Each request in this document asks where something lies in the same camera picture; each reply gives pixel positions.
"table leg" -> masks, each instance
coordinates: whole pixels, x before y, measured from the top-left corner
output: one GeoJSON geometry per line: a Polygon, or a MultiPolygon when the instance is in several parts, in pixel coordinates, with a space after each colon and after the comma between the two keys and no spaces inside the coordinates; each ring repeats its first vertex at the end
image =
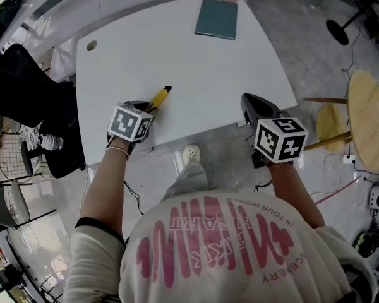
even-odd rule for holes
{"type": "Polygon", "coordinates": [[[304,98],[305,101],[328,102],[331,104],[347,104],[345,98],[304,98]]]}
{"type": "Polygon", "coordinates": [[[351,132],[348,131],[346,133],[339,134],[336,137],[333,137],[333,138],[330,138],[330,139],[327,139],[327,140],[323,140],[323,141],[319,141],[318,143],[315,143],[315,144],[312,144],[310,146],[307,146],[307,147],[304,148],[303,151],[312,150],[312,149],[315,149],[315,148],[323,147],[323,146],[335,143],[336,141],[340,141],[340,140],[344,140],[346,142],[350,137],[351,137],[351,132]]]}

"pink graphic print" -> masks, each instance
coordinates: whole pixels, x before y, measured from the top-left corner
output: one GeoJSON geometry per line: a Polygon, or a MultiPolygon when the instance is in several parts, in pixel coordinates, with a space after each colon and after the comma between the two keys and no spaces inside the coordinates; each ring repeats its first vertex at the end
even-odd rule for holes
{"type": "MultiPolygon", "coordinates": [[[[201,231],[207,258],[207,268],[215,267],[216,263],[222,266],[225,264],[225,261],[227,261],[228,270],[233,270],[236,267],[232,239],[218,199],[206,196],[203,202],[204,215],[202,214],[198,199],[192,199],[189,202],[189,213],[187,202],[183,201],[181,203],[183,223],[181,223],[179,210],[176,207],[171,208],[167,231],[162,221],[156,221],[153,229],[153,248],[151,248],[150,239],[146,237],[141,240],[136,252],[136,264],[141,265],[141,275],[143,278],[150,278],[150,275],[152,275],[152,281],[157,281],[160,254],[164,283],[167,288],[171,288],[174,285],[175,269],[177,267],[174,265],[175,254],[178,254],[179,269],[183,278],[190,277],[191,271],[196,276],[200,275],[202,272],[202,262],[199,231],[201,231]],[[178,252],[176,253],[174,252],[175,244],[177,244],[178,248],[178,252]]],[[[246,247],[243,227],[238,218],[238,213],[246,226],[259,267],[264,268],[266,266],[269,253],[272,254],[278,265],[284,264],[284,256],[289,254],[289,248],[294,245],[288,231],[280,229],[275,222],[270,222],[271,235],[265,217],[257,213],[256,222],[261,236],[261,240],[258,242],[246,210],[241,205],[238,205],[236,212],[233,202],[228,202],[227,205],[231,212],[232,220],[230,221],[233,221],[234,224],[234,230],[236,231],[235,239],[238,241],[246,274],[252,275],[253,267],[250,263],[249,252],[246,247]],[[280,253],[275,250],[273,243],[279,244],[280,253]]]]}

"yellow marker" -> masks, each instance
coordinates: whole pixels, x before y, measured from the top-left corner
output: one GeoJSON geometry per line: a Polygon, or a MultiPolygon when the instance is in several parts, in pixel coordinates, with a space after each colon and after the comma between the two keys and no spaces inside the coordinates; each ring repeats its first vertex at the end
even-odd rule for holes
{"type": "Polygon", "coordinates": [[[151,103],[148,105],[148,107],[146,108],[145,112],[149,112],[150,110],[154,109],[154,108],[158,108],[160,107],[160,105],[162,104],[162,102],[164,101],[165,98],[167,98],[170,90],[172,89],[171,86],[166,86],[165,88],[161,89],[158,94],[156,94],[156,96],[153,98],[153,100],[151,101],[151,103]]]}

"gray pants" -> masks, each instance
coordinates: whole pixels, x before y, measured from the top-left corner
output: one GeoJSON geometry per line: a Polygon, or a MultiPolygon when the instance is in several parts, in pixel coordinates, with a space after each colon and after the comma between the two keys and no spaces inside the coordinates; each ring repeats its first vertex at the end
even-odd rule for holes
{"type": "Polygon", "coordinates": [[[161,202],[177,195],[208,191],[205,170],[196,161],[190,162],[178,175],[176,182],[165,192],[161,202]]]}

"white shoe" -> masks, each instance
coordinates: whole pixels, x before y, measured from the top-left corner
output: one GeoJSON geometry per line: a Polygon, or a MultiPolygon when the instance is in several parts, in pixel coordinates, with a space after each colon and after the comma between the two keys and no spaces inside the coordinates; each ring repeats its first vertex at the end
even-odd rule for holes
{"type": "Polygon", "coordinates": [[[188,163],[192,162],[193,160],[199,163],[200,157],[201,157],[201,152],[198,146],[188,145],[184,149],[183,159],[184,159],[185,166],[187,166],[188,163]]]}

